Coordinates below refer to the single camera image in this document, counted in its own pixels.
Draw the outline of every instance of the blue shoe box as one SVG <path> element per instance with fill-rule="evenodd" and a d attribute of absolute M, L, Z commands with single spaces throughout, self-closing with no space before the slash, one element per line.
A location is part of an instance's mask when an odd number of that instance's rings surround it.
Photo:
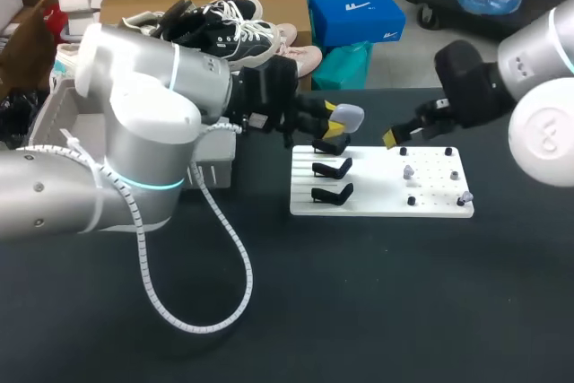
<path fill-rule="evenodd" d="M 317 42 L 325 48 L 401 39 L 406 17 L 393 0 L 310 0 Z"/>

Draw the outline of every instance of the white cable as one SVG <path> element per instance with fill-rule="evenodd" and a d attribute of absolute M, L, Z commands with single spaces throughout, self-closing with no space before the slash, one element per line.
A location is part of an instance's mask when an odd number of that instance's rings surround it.
<path fill-rule="evenodd" d="M 72 136 L 72 134 L 70 134 L 70 132 L 68 132 L 67 129 L 60 129 L 60 132 L 66 139 L 68 148 L 80 153 L 84 157 L 84 159 L 88 162 L 88 168 L 90 168 L 91 175 L 93 176 L 93 182 L 96 184 L 96 205 L 93 210 L 93 215 L 91 216 L 90 223 L 88 224 L 86 229 L 80 233 L 91 232 L 98 225 L 101 214 L 103 213 L 104 210 L 104 196 L 102 193 L 104 187 L 103 184 L 101 183 L 100 173 L 98 172 L 99 165 L 90 156 L 90 154 L 83 149 L 83 147 L 80 145 L 80 140 L 78 138 Z"/>
<path fill-rule="evenodd" d="M 213 200 L 213 197 L 209 193 L 209 190 L 207 190 L 207 187 L 205 186 L 204 183 L 204 179 L 199 173 L 199 169 L 197 168 L 195 162 L 196 148 L 199 145 L 200 141 L 206 135 L 217 130 L 228 130 L 236 134 L 241 133 L 241 127 L 227 123 L 218 123 L 216 125 L 207 127 L 197 137 L 196 145 L 194 147 L 194 151 L 192 154 L 191 170 L 193 172 L 197 185 L 199 186 L 200 190 L 205 196 L 205 199 L 207 200 L 208 204 L 212 207 L 213 211 L 215 212 L 215 215 L 220 220 L 225 230 L 230 234 L 231 239 L 233 239 L 233 242 L 235 243 L 235 245 L 239 250 L 239 253 L 241 254 L 241 258 L 243 259 L 243 264 L 245 266 L 246 287 L 243 299 L 241 300 L 241 303 L 239 304 L 237 309 L 228 318 L 226 318 L 221 323 L 218 323 L 216 325 L 210 325 L 210 326 L 189 325 L 185 322 L 182 322 L 178 318 L 174 317 L 160 302 L 157 293 L 153 289 L 152 278 L 150 276 L 150 268 L 148 266 L 148 259 L 147 259 L 147 247 L 145 243 L 144 222 L 142 221 L 142 215 L 140 214 L 140 210 L 137 207 L 137 203 L 135 202 L 132 196 L 131 188 L 127 184 L 125 184 L 121 180 L 119 175 L 116 174 L 112 169 L 104 165 L 97 165 L 100 174 L 103 175 L 104 178 L 106 178 L 109 181 L 109 183 L 124 198 L 132 214 L 132 219 L 134 221 L 135 226 L 135 235 L 137 237 L 138 253 L 140 258 L 139 259 L 140 272 L 142 274 L 143 287 L 145 288 L 145 292 L 147 293 L 150 302 L 165 320 L 167 320 L 170 324 L 172 324 L 176 328 L 184 332 L 188 332 L 190 334 L 212 334 L 214 332 L 221 331 L 222 329 L 232 325 L 241 316 L 243 311 L 245 311 L 245 308 L 247 307 L 247 305 L 249 304 L 249 300 L 251 299 L 251 292 L 253 291 L 253 271 L 251 269 L 251 262 L 249 261 L 248 253 L 245 250 L 245 247 L 243 247 L 243 244 L 241 243 L 239 236 L 237 235 L 235 230 L 233 230 L 230 223 L 227 221 L 222 211 L 219 209 L 219 207 Z M 88 162 L 85 156 L 69 148 L 58 147 L 55 145 L 34 145 L 32 147 L 19 148 L 18 150 L 56 154 L 59 156 L 66 157 L 67 159 L 76 161 L 85 166 L 86 168 L 90 168 L 90 163 Z"/>

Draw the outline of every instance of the sneaker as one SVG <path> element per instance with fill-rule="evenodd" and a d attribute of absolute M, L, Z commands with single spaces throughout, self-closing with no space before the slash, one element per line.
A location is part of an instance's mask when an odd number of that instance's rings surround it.
<path fill-rule="evenodd" d="M 197 35 L 192 48 L 227 60 L 233 72 L 262 65 L 280 46 L 279 31 L 269 22 L 227 20 Z"/>
<path fill-rule="evenodd" d="M 211 3 L 184 13 L 164 29 L 161 37 L 167 41 L 188 47 L 193 45 L 195 35 L 206 26 L 217 23 L 225 16 L 232 20 L 261 20 L 263 6 L 258 0 L 214 0 Z"/>
<path fill-rule="evenodd" d="M 299 78 L 309 75 L 323 61 L 323 53 L 317 47 L 287 47 L 282 44 L 277 55 L 290 58 L 297 62 Z"/>
<path fill-rule="evenodd" d="M 277 24 L 279 36 L 281 36 L 281 43 L 290 47 L 297 38 L 297 28 L 292 24 Z"/>

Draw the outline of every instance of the black table surface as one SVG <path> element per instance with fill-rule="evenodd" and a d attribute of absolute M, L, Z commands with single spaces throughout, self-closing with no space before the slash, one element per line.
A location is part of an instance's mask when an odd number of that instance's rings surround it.
<path fill-rule="evenodd" d="M 440 95 L 323 94 L 365 108 L 355 145 L 379 145 Z M 234 186 L 214 195 L 247 247 L 255 289 L 222 335 L 162 321 L 131 234 L 0 243 L 0 381 L 572 381 L 574 191 L 522 173 L 507 124 L 432 143 L 462 155 L 468 220 L 292 216 L 283 139 L 241 139 Z M 211 324 L 239 303 L 241 261 L 199 192 L 182 196 L 149 252 L 178 317 Z"/>

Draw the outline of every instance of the gray bin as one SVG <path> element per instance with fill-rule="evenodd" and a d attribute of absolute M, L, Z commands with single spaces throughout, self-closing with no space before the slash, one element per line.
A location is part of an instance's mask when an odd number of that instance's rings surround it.
<path fill-rule="evenodd" d="M 220 122 L 227 123 L 226 118 Z M 52 144 L 66 147 L 60 129 L 67 129 L 97 162 L 106 153 L 105 119 L 99 104 L 76 92 L 74 80 L 62 80 L 49 95 L 36 118 L 29 145 Z M 235 135 L 217 131 L 206 136 L 197 148 L 197 166 L 209 188 L 231 185 L 231 165 L 235 159 Z M 185 188 L 196 188 L 186 180 Z"/>

